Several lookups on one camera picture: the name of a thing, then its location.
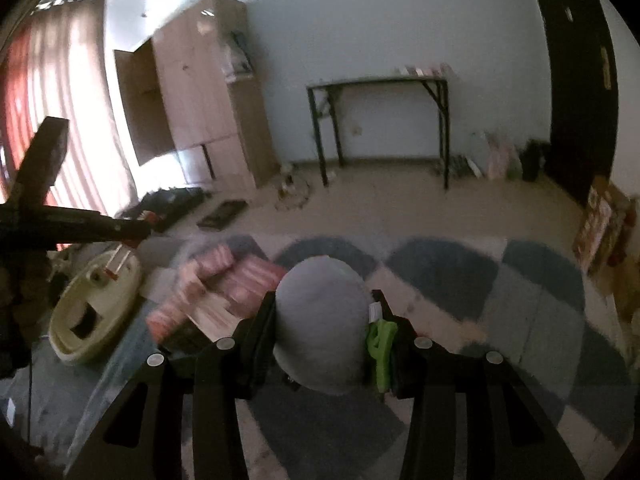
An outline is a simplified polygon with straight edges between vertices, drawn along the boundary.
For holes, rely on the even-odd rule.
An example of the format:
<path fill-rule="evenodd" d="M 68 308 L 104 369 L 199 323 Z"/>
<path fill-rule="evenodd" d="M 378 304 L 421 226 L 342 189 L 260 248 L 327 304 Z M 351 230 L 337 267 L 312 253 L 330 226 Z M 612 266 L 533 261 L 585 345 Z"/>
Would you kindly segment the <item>black open case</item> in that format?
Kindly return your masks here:
<path fill-rule="evenodd" d="M 145 211 L 152 211 L 157 216 L 154 231 L 163 233 L 200 206 L 205 199 L 205 192 L 201 188 L 160 188 L 146 193 L 139 203 L 121 211 L 117 217 L 137 219 Z"/>

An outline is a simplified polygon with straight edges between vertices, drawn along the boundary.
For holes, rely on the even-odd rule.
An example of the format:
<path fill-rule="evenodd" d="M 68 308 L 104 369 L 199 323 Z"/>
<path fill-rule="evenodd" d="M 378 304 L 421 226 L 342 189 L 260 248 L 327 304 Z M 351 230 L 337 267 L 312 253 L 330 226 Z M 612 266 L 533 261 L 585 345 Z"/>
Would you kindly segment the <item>black foam tray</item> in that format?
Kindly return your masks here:
<path fill-rule="evenodd" d="M 225 200 L 216 209 L 196 222 L 196 226 L 204 230 L 221 231 L 239 217 L 248 207 L 246 200 Z"/>

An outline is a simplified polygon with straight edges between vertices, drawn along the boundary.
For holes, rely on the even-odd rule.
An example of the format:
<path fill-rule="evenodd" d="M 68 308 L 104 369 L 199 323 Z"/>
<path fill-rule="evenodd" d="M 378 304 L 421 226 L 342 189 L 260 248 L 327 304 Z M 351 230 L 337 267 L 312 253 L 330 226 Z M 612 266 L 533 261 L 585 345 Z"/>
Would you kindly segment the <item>red white lantern box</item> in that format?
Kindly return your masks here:
<path fill-rule="evenodd" d="M 167 352 L 197 352 L 254 318 L 285 273 L 258 255 L 237 256 L 229 245 L 219 244 L 180 266 L 177 284 L 148 314 L 146 326 Z"/>

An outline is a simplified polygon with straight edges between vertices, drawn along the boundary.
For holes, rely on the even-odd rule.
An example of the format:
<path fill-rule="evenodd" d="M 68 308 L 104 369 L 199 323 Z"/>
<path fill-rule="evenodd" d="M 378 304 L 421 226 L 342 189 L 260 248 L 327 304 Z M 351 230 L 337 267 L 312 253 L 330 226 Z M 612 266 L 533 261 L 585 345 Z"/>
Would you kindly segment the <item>wooden wardrobe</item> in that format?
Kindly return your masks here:
<path fill-rule="evenodd" d="M 139 165 L 174 155 L 186 183 L 260 188 L 278 171 L 262 87 L 246 53 L 246 6 L 201 0 L 114 61 Z"/>

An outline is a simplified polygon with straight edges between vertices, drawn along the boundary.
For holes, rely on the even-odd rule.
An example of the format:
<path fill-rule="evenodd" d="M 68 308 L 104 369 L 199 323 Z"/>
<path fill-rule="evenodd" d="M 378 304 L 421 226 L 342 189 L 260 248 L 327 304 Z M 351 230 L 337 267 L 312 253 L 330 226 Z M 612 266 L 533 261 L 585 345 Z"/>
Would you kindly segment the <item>cream plastic basin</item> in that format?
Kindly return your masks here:
<path fill-rule="evenodd" d="M 131 249 L 91 259 L 70 281 L 51 314 L 48 337 L 66 365 L 84 364 L 111 342 L 138 296 L 142 266 Z"/>

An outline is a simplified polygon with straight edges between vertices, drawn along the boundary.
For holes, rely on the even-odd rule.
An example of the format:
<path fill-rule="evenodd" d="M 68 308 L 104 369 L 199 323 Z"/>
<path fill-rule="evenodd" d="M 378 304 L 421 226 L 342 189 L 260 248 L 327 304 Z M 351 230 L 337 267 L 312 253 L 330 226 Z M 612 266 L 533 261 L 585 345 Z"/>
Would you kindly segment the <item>red striped curtain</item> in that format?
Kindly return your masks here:
<path fill-rule="evenodd" d="M 114 216 L 137 198 L 108 92 L 104 0 L 35 11 L 1 65 L 1 133 L 20 166 L 44 118 L 68 122 L 67 152 L 46 202 Z"/>

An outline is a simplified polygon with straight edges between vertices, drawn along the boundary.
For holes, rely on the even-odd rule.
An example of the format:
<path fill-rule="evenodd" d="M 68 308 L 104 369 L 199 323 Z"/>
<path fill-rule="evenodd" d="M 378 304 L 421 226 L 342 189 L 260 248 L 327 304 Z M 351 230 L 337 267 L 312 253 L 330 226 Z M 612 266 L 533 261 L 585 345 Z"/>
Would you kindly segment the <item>black folding table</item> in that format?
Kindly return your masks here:
<path fill-rule="evenodd" d="M 306 87 L 321 182 L 330 183 L 323 140 L 329 119 L 337 165 L 357 160 L 438 159 L 442 186 L 450 181 L 448 79 L 390 75 L 334 79 Z"/>

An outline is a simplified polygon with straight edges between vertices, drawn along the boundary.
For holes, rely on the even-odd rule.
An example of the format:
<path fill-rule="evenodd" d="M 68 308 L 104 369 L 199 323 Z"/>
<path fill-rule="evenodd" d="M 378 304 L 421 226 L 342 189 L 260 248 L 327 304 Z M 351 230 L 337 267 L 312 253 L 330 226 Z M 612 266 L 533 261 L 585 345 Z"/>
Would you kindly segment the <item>colourful box by door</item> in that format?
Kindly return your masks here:
<path fill-rule="evenodd" d="M 627 196 L 607 178 L 595 177 L 573 244 L 579 269 L 593 275 L 622 263 L 638 219 L 638 195 Z"/>

